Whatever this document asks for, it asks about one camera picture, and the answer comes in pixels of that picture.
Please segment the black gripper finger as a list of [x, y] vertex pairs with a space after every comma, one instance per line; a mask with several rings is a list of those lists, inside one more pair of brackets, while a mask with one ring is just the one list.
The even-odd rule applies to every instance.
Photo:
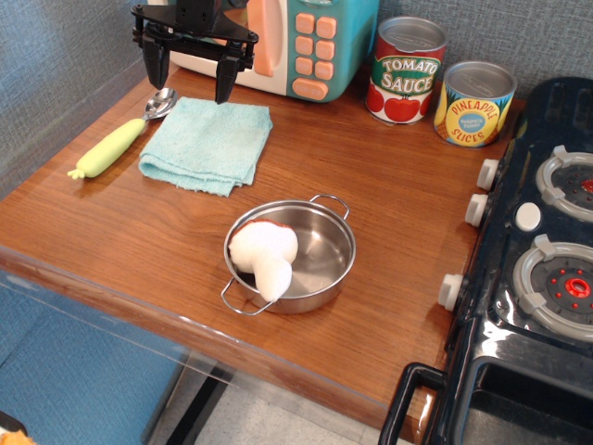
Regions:
[[148, 80], [158, 90], [164, 88], [169, 75], [170, 51], [162, 41], [143, 36], [143, 59]]
[[244, 67], [244, 60], [235, 56], [223, 56], [218, 62], [215, 94], [215, 101], [217, 104], [223, 104], [229, 100], [236, 82], [237, 74]]

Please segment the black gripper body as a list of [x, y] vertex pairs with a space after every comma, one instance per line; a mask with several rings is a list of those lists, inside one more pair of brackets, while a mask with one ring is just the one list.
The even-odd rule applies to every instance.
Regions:
[[219, 62], [223, 56], [244, 60], [242, 70], [254, 64], [259, 36], [233, 22], [220, 1], [176, 1], [170, 5], [135, 5], [133, 40], [143, 52], [146, 34], [163, 42], [171, 52]]

